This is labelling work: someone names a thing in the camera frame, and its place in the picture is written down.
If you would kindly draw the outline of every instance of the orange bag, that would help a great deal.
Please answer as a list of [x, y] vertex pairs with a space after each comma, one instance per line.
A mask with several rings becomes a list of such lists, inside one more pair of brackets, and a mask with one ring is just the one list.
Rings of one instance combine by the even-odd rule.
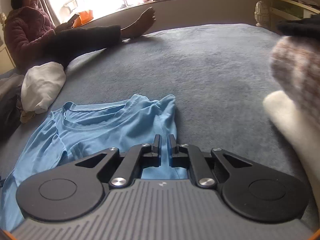
[[75, 20], [73, 27], [79, 27], [87, 22], [90, 22], [93, 19], [93, 11], [87, 10], [83, 12], [79, 12], [80, 16]]

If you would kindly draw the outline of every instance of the white cloth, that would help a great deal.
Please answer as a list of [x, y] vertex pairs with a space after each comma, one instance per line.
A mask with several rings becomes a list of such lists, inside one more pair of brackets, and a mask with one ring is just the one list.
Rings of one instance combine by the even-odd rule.
[[58, 96], [66, 81], [63, 66], [49, 62], [30, 68], [21, 87], [21, 102], [25, 112], [44, 113]]
[[320, 214], [320, 130], [283, 91], [268, 95], [263, 106], [271, 121], [295, 149], [309, 178]]

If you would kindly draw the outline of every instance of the woman's leg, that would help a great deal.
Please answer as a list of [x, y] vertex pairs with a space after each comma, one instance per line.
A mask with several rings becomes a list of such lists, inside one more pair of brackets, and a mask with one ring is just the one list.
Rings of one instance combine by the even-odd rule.
[[57, 33], [45, 46], [43, 59], [65, 67], [76, 57], [99, 49], [109, 48], [122, 39], [136, 38], [145, 33], [154, 23], [154, 9], [150, 7], [130, 26], [119, 25], [75, 28]]

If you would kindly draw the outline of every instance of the person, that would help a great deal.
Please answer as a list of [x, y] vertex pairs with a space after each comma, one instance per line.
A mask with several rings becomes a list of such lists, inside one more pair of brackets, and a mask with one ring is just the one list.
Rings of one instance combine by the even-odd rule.
[[65, 68], [82, 54], [143, 35], [156, 20], [155, 10], [150, 7], [124, 29], [119, 25], [72, 28], [73, 23], [55, 27], [38, 2], [11, 0], [13, 10], [5, 21], [4, 41], [22, 74], [34, 65], [51, 61]]

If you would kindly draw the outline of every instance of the gray blanket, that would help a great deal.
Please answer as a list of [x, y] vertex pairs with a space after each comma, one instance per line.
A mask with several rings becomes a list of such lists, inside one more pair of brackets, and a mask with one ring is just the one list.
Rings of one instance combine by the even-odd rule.
[[[150, 100], [173, 94], [178, 142], [206, 151], [224, 148], [308, 184], [297, 155], [262, 107], [264, 97], [279, 90], [268, 69], [269, 53], [278, 39], [263, 28], [237, 24], [160, 31], [125, 41], [70, 63], [51, 109], [67, 101], [97, 104], [134, 93]], [[1, 175], [12, 170], [45, 116], [21, 125], [1, 146]], [[303, 220], [313, 229], [319, 225], [313, 199]]]

